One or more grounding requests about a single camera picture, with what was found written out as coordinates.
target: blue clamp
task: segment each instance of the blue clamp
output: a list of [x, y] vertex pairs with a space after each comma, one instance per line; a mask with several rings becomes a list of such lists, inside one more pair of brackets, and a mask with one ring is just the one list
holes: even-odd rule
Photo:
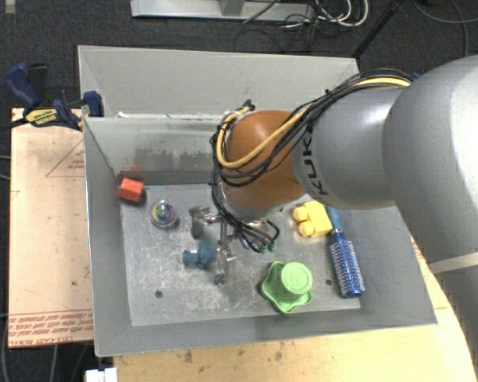
[[[16, 64], [5, 78], [11, 91], [28, 105], [23, 111], [24, 120], [35, 127], [60, 126], [79, 131], [81, 118], [74, 115], [62, 100], [55, 99], [49, 107], [40, 106], [41, 98], [29, 82], [27, 69], [26, 62]], [[88, 106], [89, 116], [104, 116], [103, 102], [96, 91], [85, 92], [83, 100], [78, 103]]]

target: blue brush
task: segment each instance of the blue brush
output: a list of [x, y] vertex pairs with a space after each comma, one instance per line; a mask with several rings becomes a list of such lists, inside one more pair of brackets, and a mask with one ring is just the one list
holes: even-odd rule
[[339, 212], [336, 209], [327, 207], [327, 214], [333, 224], [335, 243], [329, 249], [340, 285], [340, 294], [344, 298], [359, 297], [365, 291], [365, 283], [359, 269], [354, 245], [347, 240], [343, 233]]

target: orange object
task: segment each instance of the orange object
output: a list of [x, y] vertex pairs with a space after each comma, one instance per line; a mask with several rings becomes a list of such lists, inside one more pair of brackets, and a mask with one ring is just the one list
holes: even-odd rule
[[119, 197], [124, 200], [139, 202], [143, 191], [143, 183], [141, 181], [124, 178], [120, 184]]

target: gray robot arm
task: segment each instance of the gray robot arm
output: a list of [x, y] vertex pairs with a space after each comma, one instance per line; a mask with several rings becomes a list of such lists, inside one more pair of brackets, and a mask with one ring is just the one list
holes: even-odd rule
[[455, 308], [478, 374], [478, 56], [409, 88], [341, 99], [305, 133], [292, 164], [324, 204], [398, 206]]

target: green toy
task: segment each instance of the green toy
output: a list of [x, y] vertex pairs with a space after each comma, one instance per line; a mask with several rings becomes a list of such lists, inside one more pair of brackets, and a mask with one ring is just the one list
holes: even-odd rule
[[310, 270], [300, 262], [273, 262], [268, 277], [262, 282], [261, 294], [281, 313], [311, 301], [313, 278]]

